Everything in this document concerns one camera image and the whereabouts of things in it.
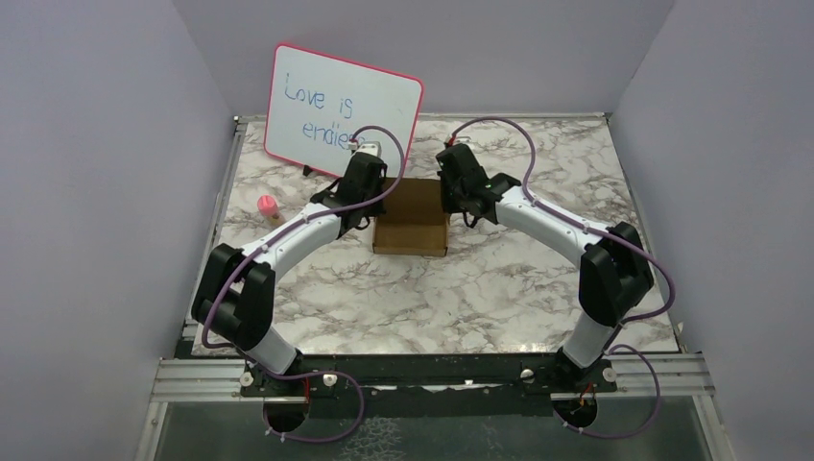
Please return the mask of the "brown cardboard box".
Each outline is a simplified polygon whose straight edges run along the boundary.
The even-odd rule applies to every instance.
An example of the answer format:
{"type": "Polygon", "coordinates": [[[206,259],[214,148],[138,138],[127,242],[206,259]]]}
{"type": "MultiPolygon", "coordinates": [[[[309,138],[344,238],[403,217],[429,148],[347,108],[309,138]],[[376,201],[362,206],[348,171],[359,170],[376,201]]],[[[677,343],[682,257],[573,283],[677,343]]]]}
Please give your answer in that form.
{"type": "Polygon", "coordinates": [[[377,255],[444,257],[449,215],[442,206],[438,179],[402,179],[384,200],[375,219],[372,250],[377,255]]]}

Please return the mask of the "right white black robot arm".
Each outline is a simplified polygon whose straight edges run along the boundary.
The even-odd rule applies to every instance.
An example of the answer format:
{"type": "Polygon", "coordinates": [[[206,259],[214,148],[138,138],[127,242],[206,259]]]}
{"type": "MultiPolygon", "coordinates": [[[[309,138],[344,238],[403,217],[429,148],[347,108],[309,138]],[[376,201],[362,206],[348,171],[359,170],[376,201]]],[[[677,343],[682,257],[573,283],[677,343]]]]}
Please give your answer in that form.
{"type": "Polygon", "coordinates": [[[627,222],[606,227],[580,218],[537,199],[505,173],[488,176],[466,144],[447,146],[436,161],[445,211],[463,214],[469,227],[485,219],[520,231],[577,268],[583,312],[557,350],[553,369],[563,389],[580,389],[624,317],[654,286],[637,230],[627,222]]]}

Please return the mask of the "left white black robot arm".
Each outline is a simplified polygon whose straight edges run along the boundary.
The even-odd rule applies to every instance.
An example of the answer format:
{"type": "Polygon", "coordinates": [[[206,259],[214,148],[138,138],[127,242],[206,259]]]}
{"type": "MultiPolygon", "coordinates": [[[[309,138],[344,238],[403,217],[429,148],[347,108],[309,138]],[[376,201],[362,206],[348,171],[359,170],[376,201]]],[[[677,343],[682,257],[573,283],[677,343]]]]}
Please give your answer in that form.
{"type": "Polygon", "coordinates": [[[265,371],[274,391],[298,389],[298,349],[273,326],[279,280],[319,248],[359,229],[383,211],[387,165],[357,152],[345,174],[315,194],[295,218],[242,248],[216,246],[209,254],[191,307],[208,349],[234,347],[265,371]]]}

